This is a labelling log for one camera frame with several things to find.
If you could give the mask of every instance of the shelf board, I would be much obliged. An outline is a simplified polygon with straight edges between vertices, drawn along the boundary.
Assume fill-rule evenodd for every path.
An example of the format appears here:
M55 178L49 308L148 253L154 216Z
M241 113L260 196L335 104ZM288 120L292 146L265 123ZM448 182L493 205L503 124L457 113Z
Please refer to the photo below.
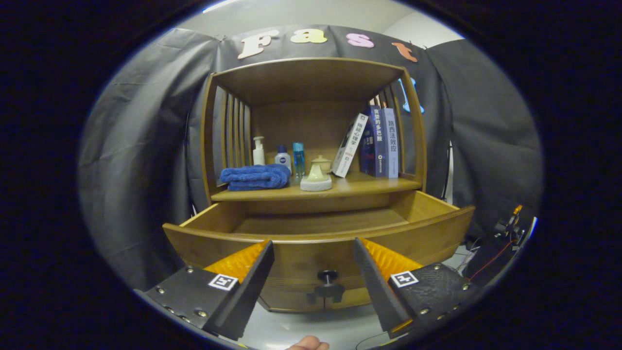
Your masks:
M300 184L295 184L293 178L291 185L282 189L264 189L257 191L229 191L224 190L212 195L211 199L221 201L284 201L289 199L314 199L362 196L366 194L388 193L420 189L421 183L403 179L388 179L386 177L373 177L359 171L352 171L342 179L331 174L333 188L327 191L309 192L301 191Z
M297 235L322 234L361 229L384 229L409 222L390 208L314 214L251 215L234 234Z
M356 59L312 57L245 65L214 81L251 107L284 102L362 101L404 73L400 67Z

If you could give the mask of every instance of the orange letter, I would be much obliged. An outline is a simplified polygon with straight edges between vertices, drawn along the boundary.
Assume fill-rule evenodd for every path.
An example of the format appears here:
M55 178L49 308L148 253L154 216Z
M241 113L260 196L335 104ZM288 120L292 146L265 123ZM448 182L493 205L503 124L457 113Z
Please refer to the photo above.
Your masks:
M406 47L406 45L401 42L392 42L391 45L396 46L399 53L404 56L405 59L413 62L417 61L415 57L411 56L412 50Z
M264 48L259 47L259 45L270 45L272 37L276 35L279 35L279 31L274 30L242 39L244 48L242 49L242 53L238 55L238 59L243 59L252 55L260 54L264 51Z
M299 31L295 31L294 34L295 35L290 40L299 44L305 42L320 44L328 40L324 37L324 31L321 31L320 29L301 29Z

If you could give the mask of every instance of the open drawer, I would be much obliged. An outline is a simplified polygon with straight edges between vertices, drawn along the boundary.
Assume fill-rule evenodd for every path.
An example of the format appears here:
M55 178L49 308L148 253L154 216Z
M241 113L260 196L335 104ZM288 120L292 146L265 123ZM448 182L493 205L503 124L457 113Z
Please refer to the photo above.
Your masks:
M271 311L317 311L370 302L354 261L364 237L421 264L441 262L462 242L475 207L451 206L420 191L324 200L219 202L163 228L179 255L203 268L265 239L275 261L259 302ZM340 303L308 298L320 270L336 270Z

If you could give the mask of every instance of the book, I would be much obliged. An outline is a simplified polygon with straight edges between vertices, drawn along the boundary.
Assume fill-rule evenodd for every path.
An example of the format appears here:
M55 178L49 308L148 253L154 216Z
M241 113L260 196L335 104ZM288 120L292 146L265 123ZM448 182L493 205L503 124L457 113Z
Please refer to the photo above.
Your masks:
M399 148L397 139L397 125L395 122L395 113L393 108L383 108L380 111L384 117L384 129L386 137L387 149L387 177L395 178L399 173Z
M387 176L387 151L385 122L381 108L370 105L365 113L369 115L363 131L363 142L359 153L359 166L363 173L375 177Z
M336 176L346 177L352 159L354 159L354 155L358 149L358 143L363 136L363 129L365 128L365 124L367 124L367 119L368 117L366 115L359 113L354 122L348 127L348 131L346 131L346 135L341 141L341 145L339 146L339 150L337 151L331 168L333 174Z

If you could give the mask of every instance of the folded towel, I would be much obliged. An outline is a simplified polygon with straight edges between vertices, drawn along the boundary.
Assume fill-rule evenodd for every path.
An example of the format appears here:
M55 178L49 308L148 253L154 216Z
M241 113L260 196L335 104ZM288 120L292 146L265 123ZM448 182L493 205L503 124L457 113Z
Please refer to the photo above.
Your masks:
M228 182L230 191L253 191L283 188L291 175L287 166L281 164L254 165L224 169L220 181Z

